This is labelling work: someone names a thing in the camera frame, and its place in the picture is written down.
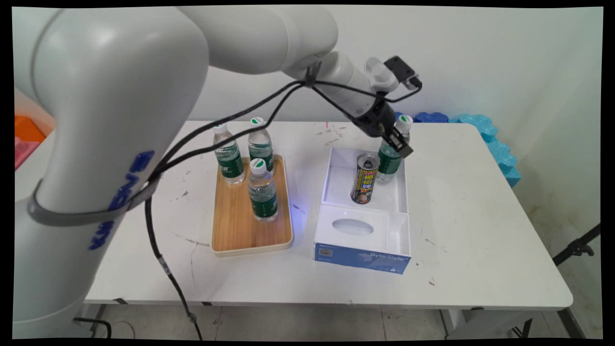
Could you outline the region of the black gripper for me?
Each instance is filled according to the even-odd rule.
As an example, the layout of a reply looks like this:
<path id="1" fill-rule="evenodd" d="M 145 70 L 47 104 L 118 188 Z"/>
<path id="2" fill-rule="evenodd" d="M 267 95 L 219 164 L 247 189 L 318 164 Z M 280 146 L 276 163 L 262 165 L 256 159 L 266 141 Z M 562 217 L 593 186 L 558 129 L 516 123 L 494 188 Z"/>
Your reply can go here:
<path id="1" fill-rule="evenodd" d="M 372 138 L 383 137 L 384 155 L 405 159 L 414 152 L 409 144 L 409 131 L 394 128 L 395 122 L 395 112 L 389 103 L 382 99 L 377 99 L 369 111 L 352 121 L 365 135 Z"/>

